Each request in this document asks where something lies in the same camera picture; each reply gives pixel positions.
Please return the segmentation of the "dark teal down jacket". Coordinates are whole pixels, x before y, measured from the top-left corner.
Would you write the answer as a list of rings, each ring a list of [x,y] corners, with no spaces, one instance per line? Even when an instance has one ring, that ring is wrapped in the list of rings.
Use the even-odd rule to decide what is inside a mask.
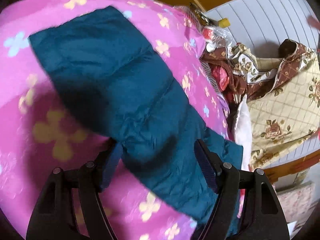
[[[190,46],[194,28],[175,15],[125,4],[98,9],[29,36],[63,104],[86,128],[124,148],[125,167],[157,197],[194,219],[209,220],[217,194],[194,150],[202,140],[221,160],[241,166],[216,92]]]

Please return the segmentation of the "white pillow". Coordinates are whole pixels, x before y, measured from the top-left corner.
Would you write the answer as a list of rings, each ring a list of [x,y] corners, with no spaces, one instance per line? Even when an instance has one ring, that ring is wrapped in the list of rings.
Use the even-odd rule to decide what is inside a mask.
[[[250,171],[250,159],[252,152],[252,125],[247,105],[247,95],[242,98],[242,101],[238,105],[234,122],[232,126],[232,134],[236,144],[243,147],[241,169],[244,171]]]

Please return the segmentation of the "pink floral bed sheet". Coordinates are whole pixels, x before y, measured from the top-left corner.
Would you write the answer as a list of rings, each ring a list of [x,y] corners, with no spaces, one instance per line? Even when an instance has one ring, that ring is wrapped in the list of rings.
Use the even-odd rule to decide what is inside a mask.
[[[204,39],[189,16],[148,0],[21,0],[1,12],[1,209],[25,236],[50,172],[71,170],[107,147],[65,109],[39,64],[29,36],[112,6],[149,40],[189,102],[223,147],[221,159],[242,165],[243,150],[229,133],[226,108],[199,62]]]

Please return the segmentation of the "cream floral rose quilt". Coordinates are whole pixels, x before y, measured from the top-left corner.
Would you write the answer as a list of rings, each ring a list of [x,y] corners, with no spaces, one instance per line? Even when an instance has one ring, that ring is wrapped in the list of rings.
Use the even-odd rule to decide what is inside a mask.
[[[295,150],[319,129],[319,64],[311,48],[286,39],[278,58],[255,57],[239,43],[228,50],[223,91],[239,105],[247,95],[252,125],[250,168],[263,168]]]

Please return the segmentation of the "clear plastic bag with red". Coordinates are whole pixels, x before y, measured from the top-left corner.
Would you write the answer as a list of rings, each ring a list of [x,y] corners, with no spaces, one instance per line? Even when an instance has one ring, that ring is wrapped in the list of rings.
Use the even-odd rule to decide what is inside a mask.
[[[215,91],[221,93],[229,83],[229,76],[223,64],[227,61],[228,50],[235,45],[235,39],[228,29],[212,25],[202,29],[202,36],[206,47],[201,56],[201,63]]]

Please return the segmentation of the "white panelled headboard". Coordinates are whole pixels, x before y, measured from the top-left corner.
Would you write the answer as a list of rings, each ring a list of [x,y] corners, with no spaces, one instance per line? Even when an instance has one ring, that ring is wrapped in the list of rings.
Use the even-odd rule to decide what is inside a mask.
[[[215,20],[228,19],[228,29],[235,41],[244,44],[258,58],[278,58],[278,49],[286,39],[315,52],[319,44],[318,31],[308,24],[313,10],[306,0],[232,0],[207,11],[206,15]],[[311,152],[308,140],[278,160],[295,151]],[[276,165],[278,160],[265,167]]]

